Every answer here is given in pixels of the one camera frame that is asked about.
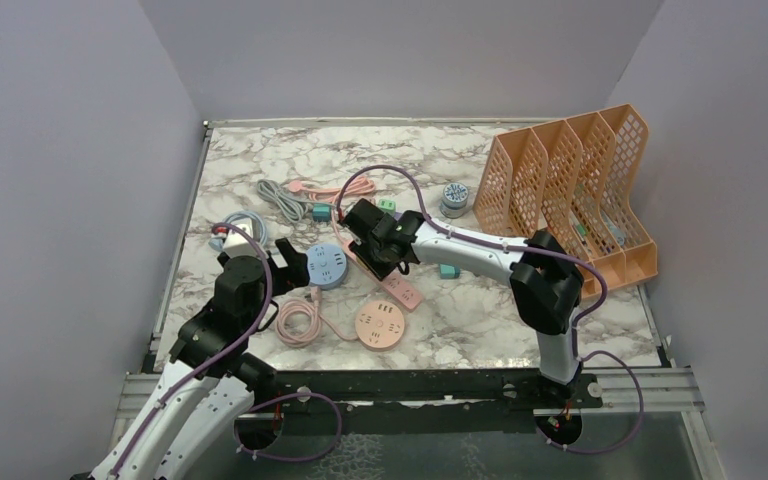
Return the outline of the teal charger plug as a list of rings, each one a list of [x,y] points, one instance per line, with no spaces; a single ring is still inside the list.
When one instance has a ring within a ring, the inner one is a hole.
[[[457,266],[440,264],[439,265],[439,277],[441,279],[457,279],[461,275],[461,270]]]

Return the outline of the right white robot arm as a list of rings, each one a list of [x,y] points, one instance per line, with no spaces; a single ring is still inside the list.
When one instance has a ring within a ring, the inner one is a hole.
[[[417,211],[394,217],[367,200],[358,201],[339,222],[354,237],[350,250],[379,279],[428,263],[458,267],[509,287],[520,319],[537,333],[539,398],[560,407],[576,395],[581,362],[574,352],[572,316],[584,279],[547,231],[530,238],[457,231]]]

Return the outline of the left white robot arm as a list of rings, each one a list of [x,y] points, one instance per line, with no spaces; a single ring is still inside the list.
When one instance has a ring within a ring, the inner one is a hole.
[[[286,238],[275,251],[222,253],[213,295],[178,331],[149,399],[87,479],[181,479],[246,410],[274,397],[275,370],[248,352],[275,297],[309,283],[307,256]]]

